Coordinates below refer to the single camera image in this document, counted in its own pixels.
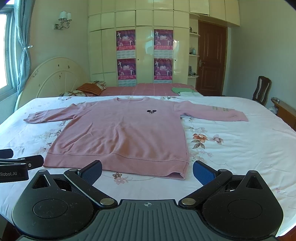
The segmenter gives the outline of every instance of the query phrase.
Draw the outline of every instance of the headboard decoration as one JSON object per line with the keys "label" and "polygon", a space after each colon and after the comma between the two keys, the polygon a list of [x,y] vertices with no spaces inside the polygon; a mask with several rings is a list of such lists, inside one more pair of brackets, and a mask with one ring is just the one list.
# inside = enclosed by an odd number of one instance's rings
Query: headboard decoration
{"label": "headboard decoration", "polygon": [[90,82],[89,77],[72,60],[62,57],[49,59],[33,71],[18,96],[15,110],[32,99],[57,97],[64,92],[76,90],[87,82]]}

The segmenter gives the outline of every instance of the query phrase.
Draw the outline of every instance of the window frame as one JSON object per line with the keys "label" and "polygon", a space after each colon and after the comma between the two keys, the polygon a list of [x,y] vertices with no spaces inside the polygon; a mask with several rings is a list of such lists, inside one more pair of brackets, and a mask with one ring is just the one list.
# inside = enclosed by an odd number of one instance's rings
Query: window frame
{"label": "window frame", "polygon": [[0,89],[0,101],[6,99],[17,91],[17,64],[16,64],[16,25],[14,16],[14,5],[6,5],[0,10],[0,14],[6,14],[5,28],[5,69],[7,85]]}

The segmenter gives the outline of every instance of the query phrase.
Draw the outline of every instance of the neckline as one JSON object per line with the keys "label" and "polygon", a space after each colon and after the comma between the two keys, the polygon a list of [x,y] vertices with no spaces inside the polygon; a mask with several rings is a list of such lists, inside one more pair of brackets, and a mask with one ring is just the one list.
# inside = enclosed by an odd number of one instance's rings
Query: neckline
{"label": "neckline", "polygon": [[146,101],[146,100],[148,100],[149,98],[148,97],[143,97],[143,98],[137,98],[137,99],[134,99],[134,98],[132,98],[132,99],[121,99],[121,98],[118,98],[118,97],[116,97],[116,98],[114,98],[113,100],[115,101],[115,102],[126,102],[126,101],[135,101],[135,102],[141,102],[141,101]]}

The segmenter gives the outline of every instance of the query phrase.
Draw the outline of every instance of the sweatshirt sleeve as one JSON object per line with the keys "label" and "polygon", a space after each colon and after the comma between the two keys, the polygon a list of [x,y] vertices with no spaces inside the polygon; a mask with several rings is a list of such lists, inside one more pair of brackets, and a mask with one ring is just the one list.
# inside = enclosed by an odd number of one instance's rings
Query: sweatshirt sleeve
{"label": "sweatshirt sleeve", "polygon": [[174,102],[174,111],[179,115],[189,115],[199,119],[211,121],[248,121],[241,111],[201,104],[190,101]]}
{"label": "sweatshirt sleeve", "polygon": [[35,114],[30,114],[28,118],[24,119],[24,121],[31,124],[37,124],[42,122],[70,120],[73,119],[79,112],[91,107],[95,103],[96,102],[78,105],[71,104],[66,108],[39,111]]}

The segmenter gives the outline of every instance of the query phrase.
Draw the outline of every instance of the green cloth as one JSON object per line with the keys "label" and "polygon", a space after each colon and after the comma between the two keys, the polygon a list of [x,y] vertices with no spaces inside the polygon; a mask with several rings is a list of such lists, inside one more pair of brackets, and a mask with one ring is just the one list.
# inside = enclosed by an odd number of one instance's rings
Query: green cloth
{"label": "green cloth", "polygon": [[174,92],[176,94],[179,94],[180,92],[196,92],[196,91],[192,90],[190,88],[176,88],[176,87],[173,87],[172,92]]}

